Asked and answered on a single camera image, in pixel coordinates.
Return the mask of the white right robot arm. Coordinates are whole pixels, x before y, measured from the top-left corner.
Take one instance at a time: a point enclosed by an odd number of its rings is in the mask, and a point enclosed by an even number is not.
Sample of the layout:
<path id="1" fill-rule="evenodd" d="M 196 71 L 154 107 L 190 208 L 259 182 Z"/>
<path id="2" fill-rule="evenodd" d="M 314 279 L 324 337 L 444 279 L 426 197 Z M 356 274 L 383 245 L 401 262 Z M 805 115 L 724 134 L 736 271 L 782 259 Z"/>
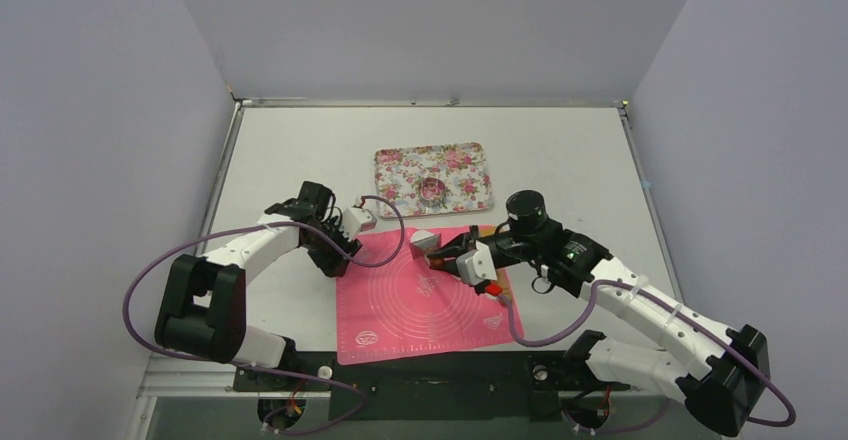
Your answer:
<path id="1" fill-rule="evenodd" d="M 654 343 L 636 347 L 586 330 L 564 360 L 566 378 L 578 387 L 596 380 L 661 394 L 683 404 L 701 425 L 736 437 L 770 378 L 766 336 L 751 325 L 734 329 L 710 320 L 654 287 L 608 248 L 549 217 L 544 197 L 522 190 L 506 202 L 507 220 L 491 234 L 476 225 L 426 253 L 431 269 L 449 273 L 478 294 L 497 298 L 515 320 L 513 301 L 497 292 L 496 273 L 517 264 L 539 279 L 585 301 L 584 312 L 563 332 L 544 340 L 516 335 L 528 348 L 557 343 L 576 332 L 596 308 Z"/>

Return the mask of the pink silicone baking mat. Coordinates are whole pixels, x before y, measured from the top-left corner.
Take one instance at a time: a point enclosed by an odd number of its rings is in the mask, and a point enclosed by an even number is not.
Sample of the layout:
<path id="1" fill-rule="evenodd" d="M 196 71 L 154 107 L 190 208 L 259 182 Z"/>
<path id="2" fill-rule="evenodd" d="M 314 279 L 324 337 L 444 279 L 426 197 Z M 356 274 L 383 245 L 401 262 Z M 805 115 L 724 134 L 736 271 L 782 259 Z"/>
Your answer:
<path id="1" fill-rule="evenodd" d="M 509 344 L 503 305 L 413 254 L 414 227 L 361 236 L 336 283 L 337 358 L 358 365 Z"/>

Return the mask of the round metal dough cutter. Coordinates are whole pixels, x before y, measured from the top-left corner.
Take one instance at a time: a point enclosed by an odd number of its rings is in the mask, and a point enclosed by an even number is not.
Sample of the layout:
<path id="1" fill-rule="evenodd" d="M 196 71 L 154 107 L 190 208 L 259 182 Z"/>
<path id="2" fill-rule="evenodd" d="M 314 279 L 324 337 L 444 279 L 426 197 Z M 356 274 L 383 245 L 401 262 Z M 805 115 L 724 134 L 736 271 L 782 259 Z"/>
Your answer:
<path id="1" fill-rule="evenodd" d="M 418 198 L 420 203 L 431 209 L 442 209 L 446 207 L 448 189 L 445 182 L 436 177 L 423 178 L 418 186 Z"/>

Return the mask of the white dough lump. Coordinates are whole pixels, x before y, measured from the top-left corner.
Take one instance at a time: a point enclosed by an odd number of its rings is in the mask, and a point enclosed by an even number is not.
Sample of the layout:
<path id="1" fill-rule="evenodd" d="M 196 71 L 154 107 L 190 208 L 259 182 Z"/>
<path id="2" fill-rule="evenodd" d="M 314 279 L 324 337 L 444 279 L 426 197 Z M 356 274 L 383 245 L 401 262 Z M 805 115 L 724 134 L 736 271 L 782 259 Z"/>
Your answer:
<path id="1" fill-rule="evenodd" d="M 410 244 L 426 249 L 439 243 L 440 236 L 429 230 L 417 230 L 410 237 Z"/>

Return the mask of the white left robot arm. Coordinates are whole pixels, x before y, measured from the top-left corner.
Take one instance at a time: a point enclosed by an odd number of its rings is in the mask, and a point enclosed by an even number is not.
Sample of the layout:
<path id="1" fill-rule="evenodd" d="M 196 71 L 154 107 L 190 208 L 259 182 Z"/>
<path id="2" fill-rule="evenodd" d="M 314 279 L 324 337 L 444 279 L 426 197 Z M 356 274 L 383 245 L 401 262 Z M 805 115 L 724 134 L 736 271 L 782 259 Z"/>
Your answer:
<path id="1" fill-rule="evenodd" d="M 341 212 L 335 206 L 331 189 L 306 181 L 297 197 L 264 211 L 259 230 L 201 256 L 177 257 L 157 317 L 156 343 L 204 360 L 257 365 L 272 389 L 291 387 L 299 366 L 295 342 L 248 324 L 247 288 L 298 248 L 326 277 L 343 276 L 362 247 L 358 234 L 373 229 L 376 217 L 362 203 Z"/>

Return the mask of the wooden rolling pin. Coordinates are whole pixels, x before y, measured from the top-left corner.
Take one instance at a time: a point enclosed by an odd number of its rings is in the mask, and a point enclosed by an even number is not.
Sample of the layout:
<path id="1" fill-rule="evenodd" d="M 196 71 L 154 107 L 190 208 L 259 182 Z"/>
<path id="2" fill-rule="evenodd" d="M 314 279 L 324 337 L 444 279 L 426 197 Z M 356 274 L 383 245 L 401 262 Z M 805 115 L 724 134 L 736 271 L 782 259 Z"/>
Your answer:
<path id="1" fill-rule="evenodd" d="M 512 297 L 512 289 L 508 276 L 508 272 L 505 269 L 497 269 L 496 270 L 497 277 L 495 284 L 501 289 L 501 293 L 507 297 Z"/>

